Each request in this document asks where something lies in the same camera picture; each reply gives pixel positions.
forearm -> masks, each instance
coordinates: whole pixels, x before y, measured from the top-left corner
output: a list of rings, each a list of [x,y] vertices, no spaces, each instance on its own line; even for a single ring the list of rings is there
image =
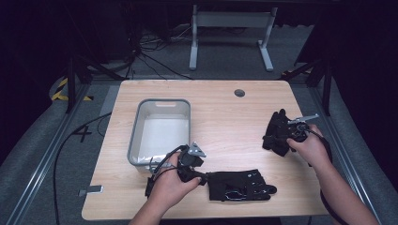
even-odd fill
[[[333,165],[326,164],[314,169],[328,204],[339,217],[351,225],[378,224],[374,215]]]
[[[161,209],[159,205],[146,201],[129,225],[158,225],[166,211]]]

black curtain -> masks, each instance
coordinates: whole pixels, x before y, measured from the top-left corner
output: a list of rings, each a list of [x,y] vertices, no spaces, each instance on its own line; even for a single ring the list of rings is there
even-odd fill
[[[332,75],[357,128],[381,169],[398,188],[396,7],[386,1],[367,0],[323,13],[298,62],[319,58],[330,61]]]
[[[0,3],[0,163],[52,104],[67,55],[43,1]]]

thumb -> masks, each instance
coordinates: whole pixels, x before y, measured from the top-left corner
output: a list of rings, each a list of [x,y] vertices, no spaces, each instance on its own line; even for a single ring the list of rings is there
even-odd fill
[[[289,144],[289,146],[291,147],[291,148],[294,148],[294,149],[296,149],[296,147],[298,146],[298,142],[296,142],[295,140],[293,140],[293,139],[291,139],[291,138],[288,138],[287,140],[286,140],[286,142],[287,142],[287,144]]]
[[[190,180],[189,182],[185,183],[185,189],[187,191],[192,191],[193,189],[195,189],[196,187],[199,186],[199,183],[202,181],[202,177],[197,176],[194,177],[192,180]]]

metal tray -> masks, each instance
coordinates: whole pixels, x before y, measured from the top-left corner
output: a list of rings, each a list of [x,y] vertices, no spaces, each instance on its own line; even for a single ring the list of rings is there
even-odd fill
[[[167,153],[190,143],[191,104],[185,99],[151,98],[140,102],[130,139],[128,160],[141,173]]]

wrist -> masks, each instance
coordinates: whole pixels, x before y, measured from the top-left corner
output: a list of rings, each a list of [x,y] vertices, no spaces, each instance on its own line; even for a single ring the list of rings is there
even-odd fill
[[[166,211],[155,202],[148,200],[131,220],[130,225],[159,224]]]
[[[334,169],[334,166],[333,166],[333,164],[331,164],[330,161],[324,161],[324,162],[317,163],[316,165],[312,165],[312,166],[317,175],[330,172]]]
[[[163,202],[157,202],[154,201],[153,199],[149,198],[145,206],[153,212],[153,215],[155,217],[160,217],[162,218],[163,215],[167,212],[167,210],[170,208],[167,205],[165,205]]]

